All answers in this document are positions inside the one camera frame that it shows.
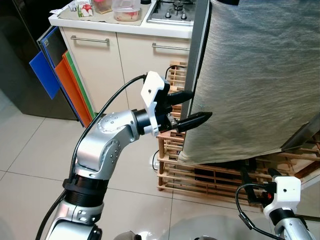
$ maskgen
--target green cutting board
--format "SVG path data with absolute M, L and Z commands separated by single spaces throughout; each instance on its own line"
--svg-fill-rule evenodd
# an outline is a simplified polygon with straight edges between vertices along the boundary
M 94 111 L 93 111 L 93 109 L 92 109 L 92 107 L 91 107 L 91 104 L 90 104 L 90 102 L 89 102 L 88 96 L 87 96 L 87 94 L 86 94 L 86 91 L 85 91 L 85 89 L 84 89 L 84 86 L 82 85 L 82 82 L 81 82 L 81 80 L 80 80 L 79 74 L 78 74 L 78 72 L 77 72 L 77 70 L 76 70 L 76 67 L 75 67 L 75 65 L 74 65 L 74 62 L 72 61 L 72 58 L 71 58 L 71 56 L 70 56 L 69 51 L 67 51 L 65 55 L 66 55 L 66 59 L 68 60 L 69 65 L 70 65 L 70 67 L 71 67 L 71 69 L 72 69 L 72 72 L 73 72 L 73 74 L 74 74 L 74 76 L 75 76 L 76 82 L 78 83 L 78 86 L 79 86 L 80 91 L 81 91 L 81 93 L 82 93 L 82 96 L 83 96 L 83 98 L 84 98 L 85 104 L 86 104 L 86 106 L 87 106 L 87 108 L 88 108 L 88 110 L 89 110 L 89 112 L 90 112 L 90 115 L 91 115 L 92 119 L 94 119 L 95 116 L 96 116 L 96 114 L 94 113 Z

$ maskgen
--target robotic arm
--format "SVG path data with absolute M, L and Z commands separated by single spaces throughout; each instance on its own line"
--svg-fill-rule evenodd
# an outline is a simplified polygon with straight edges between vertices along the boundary
M 195 128 L 212 115 L 200 112 L 178 121 L 172 117 L 172 105 L 183 103 L 192 92 L 168 94 L 170 84 L 156 72 L 148 72 L 141 91 L 145 108 L 113 112 L 102 117 L 80 142 L 76 152 L 74 177 L 66 179 L 64 199 L 59 203 L 46 240 L 100 240 L 99 221 L 108 182 L 121 151 L 140 135 Z
M 250 230 L 256 230 L 273 239 L 316 240 L 309 232 L 304 219 L 295 215 L 301 195 L 300 179 L 294 176 L 282 176 L 281 173 L 273 168 L 269 168 L 268 173 L 272 176 L 272 182 L 259 185 L 251 182 L 244 168 L 241 170 L 242 181 L 245 184 L 240 186 L 236 191 L 236 203 L 241 220 Z M 256 197 L 252 186 L 265 190 L 262 197 Z M 264 216 L 268 220 L 271 220 L 275 226 L 275 235 L 258 229 L 241 210 L 238 202 L 238 194 L 241 188 L 245 189 L 249 203 L 262 204 Z

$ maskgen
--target gas stove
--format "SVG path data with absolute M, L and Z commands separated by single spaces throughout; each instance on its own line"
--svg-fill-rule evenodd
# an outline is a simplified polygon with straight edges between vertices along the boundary
M 196 0 L 157 0 L 148 23 L 193 26 Z

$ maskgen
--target refrigerator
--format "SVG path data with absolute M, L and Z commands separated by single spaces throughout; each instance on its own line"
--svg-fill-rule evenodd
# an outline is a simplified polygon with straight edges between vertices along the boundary
M 23 114 L 77 120 L 61 89 L 51 99 L 29 65 L 50 27 L 49 11 L 68 2 L 0 0 L 0 92 Z

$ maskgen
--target food container lid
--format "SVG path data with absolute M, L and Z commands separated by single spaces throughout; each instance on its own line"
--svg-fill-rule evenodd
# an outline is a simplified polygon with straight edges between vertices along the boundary
M 132 13 L 140 10 L 140 0 L 113 0 L 112 10 L 121 13 Z

